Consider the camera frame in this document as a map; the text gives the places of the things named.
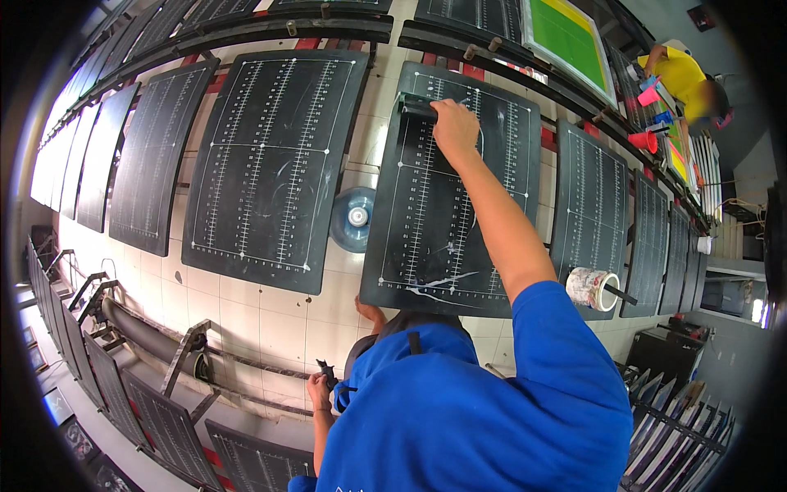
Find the hand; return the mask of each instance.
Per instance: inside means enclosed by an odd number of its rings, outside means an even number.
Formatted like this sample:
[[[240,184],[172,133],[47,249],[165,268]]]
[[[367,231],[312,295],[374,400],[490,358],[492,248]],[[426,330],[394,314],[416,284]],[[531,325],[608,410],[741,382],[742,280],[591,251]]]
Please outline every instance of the hand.
[[[438,112],[438,122],[432,135],[449,164],[456,165],[468,156],[478,155],[475,143],[478,141],[478,118],[464,104],[456,104],[453,99],[429,103]]]
[[[331,410],[331,400],[328,398],[328,376],[321,372],[315,372],[309,376],[309,381],[306,382],[306,390],[309,396],[312,397],[312,406],[315,410]]]

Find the person in blue shirt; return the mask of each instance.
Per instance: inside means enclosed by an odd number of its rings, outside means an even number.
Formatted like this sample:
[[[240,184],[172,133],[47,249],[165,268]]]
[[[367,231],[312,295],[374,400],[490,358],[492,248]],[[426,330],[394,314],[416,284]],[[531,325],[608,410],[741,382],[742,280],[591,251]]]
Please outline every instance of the person in blue shirt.
[[[290,492],[616,490],[633,419],[615,364],[579,316],[538,234],[486,167],[475,114],[432,102],[434,139],[459,173],[512,303],[516,377],[478,365],[454,316],[358,305],[375,331],[334,389],[307,383],[314,469]]]

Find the black metal frame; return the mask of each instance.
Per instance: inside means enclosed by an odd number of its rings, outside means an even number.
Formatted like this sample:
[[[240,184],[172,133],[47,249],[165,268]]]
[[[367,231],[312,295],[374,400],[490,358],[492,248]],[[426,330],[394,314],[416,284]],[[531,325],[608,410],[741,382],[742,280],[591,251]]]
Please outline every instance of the black metal frame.
[[[658,154],[655,158],[643,154],[628,141],[628,135],[637,133],[639,130],[626,121],[617,108],[612,108],[607,102],[590,94],[569,77],[551,65],[536,59],[535,56],[527,56],[519,49],[509,50],[505,44],[493,52],[485,47],[476,46],[472,41],[456,31],[438,28],[415,20],[406,20],[399,35],[398,46],[460,60],[498,74],[565,106],[584,120],[592,120],[600,130],[634,155],[645,168],[650,169],[656,179],[667,185],[667,188],[680,199],[684,208],[699,221],[704,231],[710,230],[708,220],[702,214],[701,209],[698,209],[689,200],[689,194],[684,186],[657,164],[662,157]],[[496,61],[496,59],[543,72],[548,76],[549,84],[544,85],[536,79]]]
[[[360,39],[373,43],[388,43],[394,19],[391,16],[354,16],[344,14],[323,19],[320,13],[268,14],[221,23],[216,26],[184,32],[144,56],[127,61],[91,88],[61,117],[54,126],[58,128],[71,120],[85,105],[90,105],[111,89],[117,89],[124,81],[164,63],[191,54],[201,54],[223,46],[292,38]]]

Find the blue shirt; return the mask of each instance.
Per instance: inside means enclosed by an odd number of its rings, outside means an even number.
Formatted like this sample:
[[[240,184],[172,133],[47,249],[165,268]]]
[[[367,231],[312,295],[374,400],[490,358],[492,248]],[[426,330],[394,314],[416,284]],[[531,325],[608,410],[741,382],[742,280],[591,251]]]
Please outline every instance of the blue shirt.
[[[358,357],[337,385],[358,391],[341,396],[320,478],[295,477],[290,492],[616,490],[633,420],[615,364],[562,285],[528,287],[512,311],[514,378],[479,367],[443,324]]]

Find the pink cup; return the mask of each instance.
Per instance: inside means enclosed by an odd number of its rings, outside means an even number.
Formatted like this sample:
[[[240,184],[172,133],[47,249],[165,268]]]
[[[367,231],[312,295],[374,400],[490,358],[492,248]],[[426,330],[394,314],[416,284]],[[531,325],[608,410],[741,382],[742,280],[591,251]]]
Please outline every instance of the pink cup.
[[[659,93],[656,92],[655,85],[652,85],[642,91],[642,94],[637,96],[637,100],[640,102],[641,105],[647,106],[648,104],[652,104],[660,99]]]

